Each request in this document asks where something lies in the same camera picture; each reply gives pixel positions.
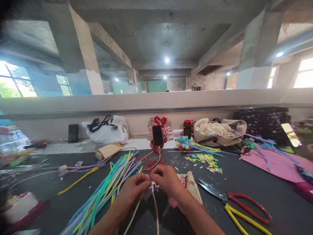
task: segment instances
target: table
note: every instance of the table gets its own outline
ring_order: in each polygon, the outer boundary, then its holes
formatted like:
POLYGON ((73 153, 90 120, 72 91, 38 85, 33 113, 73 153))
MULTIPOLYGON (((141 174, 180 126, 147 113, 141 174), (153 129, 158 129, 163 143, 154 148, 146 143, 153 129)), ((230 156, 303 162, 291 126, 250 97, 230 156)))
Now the table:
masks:
MULTIPOLYGON (((220 190, 229 192, 243 193, 257 202, 259 202, 272 216, 274 224, 267 228, 272 234, 312 234, 313 231, 313 205, 297 195, 292 186, 281 179, 262 171, 261 169, 239 160, 234 155, 225 154, 225 158, 219 157, 218 166, 223 169, 223 174, 212 173, 205 167, 200 169, 201 163, 190 162, 180 153, 167 153, 170 149, 164 149, 161 159, 165 163, 177 167, 177 173, 186 173, 191 170, 194 178, 202 177, 208 183, 212 183, 220 190)), ((150 149, 140 150, 138 159, 150 153, 150 149)), ((123 152, 117 153, 112 161, 115 163, 123 152)), ((77 161, 84 161, 84 165, 96 164, 97 159, 94 153, 80 154, 56 154, 35 156, 31 160, 32 163, 40 163, 48 158, 45 163, 60 166, 67 164, 73 166, 77 161)), ((144 162, 144 168, 153 160, 158 159, 158 155, 151 154, 144 162)), ((92 173, 79 184, 74 186, 68 192, 58 196, 57 193, 67 188, 74 181, 79 179, 85 172, 71 173, 61 181, 56 173, 42 175, 16 187, 15 192, 33 192, 38 200, 49 199, 50 207, 37 218, 30 228, 40 228, 43 234, 59 234, 65 228, 67 222, 76 210, 86 202, 93 191, 98 187, 100 182, 107 176, 110 166, 106 165, 102 169, 92 173)), ((32 174, 23 174, 21 179, 25 179, 32 174)), ((222 202, 212 197, 199 188, 200 195, 203 200, 204 208, 222 228, 225 234, 241 234, 231 218, 224 210, 222 202)), ((156 201, 158 205, 160 234, 192 234, 193 231, 185 216, 179 209, 170 209, 168 213, 162 217, 167 206, 167 196, 163 191, 156 193, 156 201)), ((239 207, 232 203, 234 208, 242 212, 239 207)), ((101 211, 103 215, 109 208, 109 203, 101 211)), ((124 224, 121 225, 120 233, 122 234, 129 223, 133 209, 126 218, 124 224)), ((259 230, 238 218, 246 231, 251 234, 262 234, 259 230)), ((156 234, 156 213, 152 196, 144 199, 137 211, 135 219, 128 234, 156 234)))

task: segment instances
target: pink mat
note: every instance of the pink mat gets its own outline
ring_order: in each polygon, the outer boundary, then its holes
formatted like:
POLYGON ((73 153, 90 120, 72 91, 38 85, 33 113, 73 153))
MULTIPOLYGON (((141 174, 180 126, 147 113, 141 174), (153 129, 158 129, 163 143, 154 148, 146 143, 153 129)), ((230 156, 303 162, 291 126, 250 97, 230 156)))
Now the pink mat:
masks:
MULTIPOLYGON (((294 166, 295 164, 294 161, 290 160, 289 158, 280 153, 276 153, 268 149, 263 149, 261 146, 258 146, 258 148, 267 157, 269 165, 271 167, 270 169, 266 168, 266 161, 254 149, 252 149, 249 153, 242 155, 241 159, 267 171, 268 173, 271 173, 272 175, 276 175, 285 180, 294 183, 305 182, 305 180, 302 179, 299 173, 297 172, 296 167, 294 166)), ((288 154, 294 160, 299 162, 300 166, 302 166, 303 168, 310 172, 313 172, 313 162, 307 160, 306 158, 291 153, 286 154, 288 154)))

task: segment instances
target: red-handled scissors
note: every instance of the red-handled scissors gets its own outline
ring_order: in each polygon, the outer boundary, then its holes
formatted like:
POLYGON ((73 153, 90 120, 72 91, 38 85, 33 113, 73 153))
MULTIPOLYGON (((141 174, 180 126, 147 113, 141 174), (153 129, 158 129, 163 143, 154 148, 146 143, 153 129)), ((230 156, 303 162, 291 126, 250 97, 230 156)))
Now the red-handled scissors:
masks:
POLYGON ((253 226, 255 226, 256 228, 258 228, 259 230, 261 230, 263 233, 267 234, 267 235, 271 235, 271 233, 266 230, 263 226, 261 226, 260 224, 258 224, 257 222, 255 222, 254 220, 250 219, 249 217, 245 216, 244 214, 240 213, 239 211, 237 211, 236 209, 234 209, 233 207, 231 207, 229 205, 229 200, 235 202, 238 206, 240 206, 242 209, 244 209, 246 212, 248 212, 250 215, 252 215, 253 217, 257 218, 259 221, 265 223, 268 226, 271 226, 273 224, 273 219, 270 216, 270 214, 260 205, 258 204, 256 201, 254 201, 252 198, 244 195, 244 194, 240 194, 240 193, 221 193, 220 191, 218 191, 217 189, 215 189, 212 185, 208 184, 207 182, 203 181, 202 179, 197 180, 197 183, 208 193, 216 196, 217 198, 221 199, 224 204, 225 204, 225 210, 226 212, 229 214, 229 216, 231 217, 231 219, 234 221, 234 223, 236 224, 236 226, 239 228, 239 230, 241 231, 242 234, 244 235, 249 235, 246 230, 240 225, 240 223, 238 222, 238 220, 235 218, 234 214, 236 214, 237 216, 243 218, 244 220, 246 220, 247 222, 249 222, 250 224, 252 224, 253 226), (258 214, 256 214, 254 211, 252 211, 250 208, 248 208, 247 206, 245 206, 242 202, 240 202, 239 200, 236 199, 236 197, 240 197, 240 198, 244 198, 248 201, 250 201, 251 203, 253 203, 254 205, 256 205, 261 211, 264 212, 264 214, 267 216, 268 219, 264 219, 261 216, 259 216, 258 214))
POLYGON ((266 224, 268 226, 271 226, 273 224, 273 219, 272 219, 271 215, 266 211, 266 209, 264 209, 263 206, 261 206, 259 203, 257 203, 252 198, 248 197, 247 195, 241 194, 241 193, 230 193, 230 192, 227 192, 227 196, 228 196, 229 200, 232 200, 234 203, 236 203, 238 206, 240 206, 242 209, 244 209, 247 213, 252 215, 254 218, 258 219, 259 221, 263 222, 264 224, 266 224), (252 204, 257 206, 261 211, 263 211, 268 219, 262 218, 261 216, 256 214, 253 210, 251 210, 249 207, 244 205, 241 201, 237 200, 235 197, 240 197, 240 198, 243 198, 243 199, 250 201, 252 204))

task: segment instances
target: black bag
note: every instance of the black bag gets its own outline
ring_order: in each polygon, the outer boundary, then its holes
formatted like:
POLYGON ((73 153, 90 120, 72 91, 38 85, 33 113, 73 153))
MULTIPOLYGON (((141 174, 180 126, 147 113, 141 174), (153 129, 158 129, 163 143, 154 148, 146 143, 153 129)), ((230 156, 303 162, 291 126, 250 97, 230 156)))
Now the black bag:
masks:
POLYGON ((117 129, 117 126, 112 124, 112 122, 113 122, 112 117, 113 117, 112 115, 107 115, 107 116, 105 116, 105 118, 103 119, 102 122, 100 122, 99 118, 94 119, 90 125, 87 125, 88 130, 93 133, 93 132, 96 132, 97 130, 99 130, 100 127, 102 127, 104 125, 114 126, 114 129, 117 129))
POLYGON ((233 119, 247 123, 247 134, 260 135, 263 139, 275 140, 277 144, 290 145, 289 139, 281 124, 291 123, 288 108, 265 107, 241 109, 234 113, 233 119))

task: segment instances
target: hand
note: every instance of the hand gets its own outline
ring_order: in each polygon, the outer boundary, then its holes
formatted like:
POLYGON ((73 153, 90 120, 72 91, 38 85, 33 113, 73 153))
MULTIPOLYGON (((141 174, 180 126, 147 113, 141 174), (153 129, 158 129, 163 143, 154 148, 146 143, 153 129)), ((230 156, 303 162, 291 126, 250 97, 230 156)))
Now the hand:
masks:
POLYGON ((181 193, 186 191, 174 168, 168 165, 158 165, 152 171, 150 180, 154 181, 157 185, 160 185, 169 197, 175 199, 177 199, 181 193))
POLYGON ((129 177, 120 193, 116 197, 114 203, 125 206, 125 208, 130 207, 136 198, 145 190, 147 190, 151 185, 149 178, 143 174, 139 173, 132 177, 129 177))

